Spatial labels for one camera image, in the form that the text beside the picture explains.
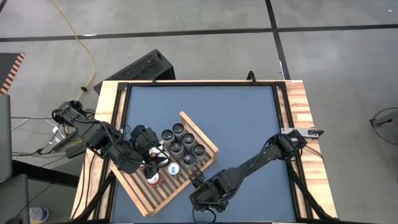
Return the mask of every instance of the blue tabletop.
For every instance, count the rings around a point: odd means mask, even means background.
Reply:
[[[204,171],[209,178],[221,169],[252,158],[265,141],[280,131],[270,86],[134,86],[126,124],[143,124],[160,133],[180,122],[184,111],[218,147],[218,160]],[[112,222],[193,222],[190,184],[153,217],[143,217],[120,183],[116,187]],[[196,213],[198,220],[212,218]],[[294,221],[294,206],[285,162],[272,161],[247,177],[218,222]]]

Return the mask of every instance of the red and white can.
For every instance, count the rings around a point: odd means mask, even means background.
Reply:
[[[149,185],[157,186],[162,182],[162,177],[159,175],[159,173],[156,173],[152,178],[147,179],[147,182]]]

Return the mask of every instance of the yellow cable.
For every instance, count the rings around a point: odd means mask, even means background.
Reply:
[[[92,56],[90,50],[88,50],[88,48],[79,40],[79,38],[77,37],[77,34],[76,34],[75,30],[73,29],[72,25],[70,24],[70,22],[69,22],[69,20],[67,19],[67,17],[63,14],[63,12],[61,11],[61,9],[56,5],[56,3],[54,2],[54,0],[50,0],[50,1],[51,1],[51,3],[54,5],[54,7],[58,10],[58,12],[61,14],[61,16],[63,17],[63,19],[68,23],[70,29],[71,29],[72,32],[73,32],[73,35],[75,36],[76,41],[77,41],[82,47],[84,47],[84,49],[87,51],[88,55],[90,56],[91,63],[93,64],[93,73],[91,73],[90,79],[87,81],[86,85],[84,85],[84,87],[87,87],[88,85],[91,84],[91,82],[92,82],[92,81],[94,80],[94,78],[95,78],[95,63],[94,63],[94,58],[93,58],[93,56]],[[80,94],[79,94],[79,96],[78,96],[77,99],[76,99],[77,101],[80,100],[80,98],[81,98],[81,96],[82,96],[83,93],[84,93],[83,90],[80,91]],[[69,128],[68,128],[68,126],[67,126],[67,127],[66,127],[66,131],[65,131],[65,134],[68,134],[68,132],[69,132]],[[73,142],[81,143],[82,140],[73,140]]]

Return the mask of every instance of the small jar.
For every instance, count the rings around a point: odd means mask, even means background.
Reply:
[[[162,182],[162,177],[159,173],[156,173],[152,178],[147,179],[147,182],[151,186],[158,186]]]
[[[170,152],[172,153],[172,155],[176,160],[179,160],[181,158],[183,151],[184,151],[184,145],[178,141],[173,142],[170,146]]]
[[[182,164],[187,170],[192,170],[195,166],[196,158],[191,152],[187,152],[182,157]]]
[[[205,158],[206,149],[201,144],[197,144],[195,147],[193,147],[192,153],[195,155],[197,162],[200,162]]]
[[[182,125],[181,123],[177,123],[173,125],[172,130],[175,136],[175,140],[181,142],[182,136],[185,134],[184,125]]]
[[[172,162],[167,167],[167,172],[172,176],[176,177],[180,172],[180,166],[176,162]]]
[[[163,146],[170,150],[170,145],[175,141],[174,133],[171,130],[164,130],[162,132]]]
[[[182,144],[184,145],[185,152],[192,152],[192,148],[195,146],[194,135],[191,133],[184,134]]]

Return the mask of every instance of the metal clamp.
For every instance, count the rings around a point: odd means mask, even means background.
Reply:
[[[316,128],[281,128],[281,134],[288,134],[293,130],[297,130],[305,138],[319,138],[324,131],[317,130]]]
[[[251,80],[253,85],[257,83],[256,76],[254,75],[253,71],[249,72],[248,77],[246,78],[246,80]]]

